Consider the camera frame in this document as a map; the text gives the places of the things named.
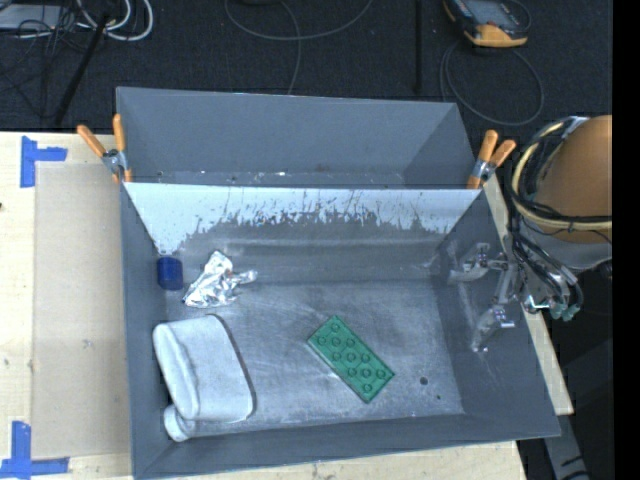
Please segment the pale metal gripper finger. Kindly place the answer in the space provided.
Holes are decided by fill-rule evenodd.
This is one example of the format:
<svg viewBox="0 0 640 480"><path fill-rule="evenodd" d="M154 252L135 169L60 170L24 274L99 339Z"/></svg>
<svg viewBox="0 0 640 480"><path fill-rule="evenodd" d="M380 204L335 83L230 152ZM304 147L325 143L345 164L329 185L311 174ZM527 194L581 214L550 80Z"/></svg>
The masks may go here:
<svg viewBox="0 0 640 480"><path fill-rule="evenodd" d="M491 245L478 242L473 245L458 261L457 267L449 272L449 284L473 282L484 277L490 270L506 271L508 260L503 253L491 258Z"/></svg>
<svg viewBox="0 0 640 480"><path fill-rule="evenodd" d="M475 324L471 340L472 351L485 351L494 334L514 327L515 322L507 316L505 308L502 305L492 305L481 314Z"/></svg>

